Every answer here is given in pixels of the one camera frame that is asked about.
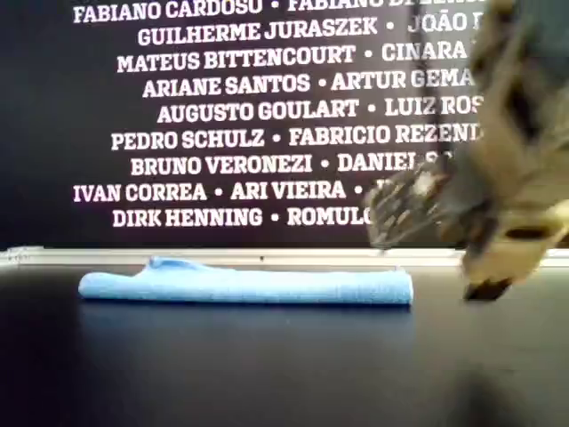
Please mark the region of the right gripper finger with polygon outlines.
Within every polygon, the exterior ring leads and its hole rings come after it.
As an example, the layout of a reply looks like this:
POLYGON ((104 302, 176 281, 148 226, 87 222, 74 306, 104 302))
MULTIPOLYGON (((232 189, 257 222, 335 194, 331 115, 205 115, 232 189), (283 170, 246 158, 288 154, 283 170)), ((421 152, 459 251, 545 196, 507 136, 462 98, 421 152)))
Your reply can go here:
POLYGON ((499 281, 486 280, 484 282, 467 285, 463 300, 466 302, 492 302, 501 298, 512 286, 512 280, 506 278, 499 281))

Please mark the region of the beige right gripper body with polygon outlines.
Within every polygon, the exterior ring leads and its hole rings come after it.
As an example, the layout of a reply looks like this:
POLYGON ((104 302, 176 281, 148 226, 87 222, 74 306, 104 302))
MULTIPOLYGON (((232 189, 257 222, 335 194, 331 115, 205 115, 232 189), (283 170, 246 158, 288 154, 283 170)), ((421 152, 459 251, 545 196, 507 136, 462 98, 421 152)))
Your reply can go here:
POLYGON ((567 234, 565 209, 501 211, 475 228, 462 258, 464 274, 472 285, 523 280, 567 234))

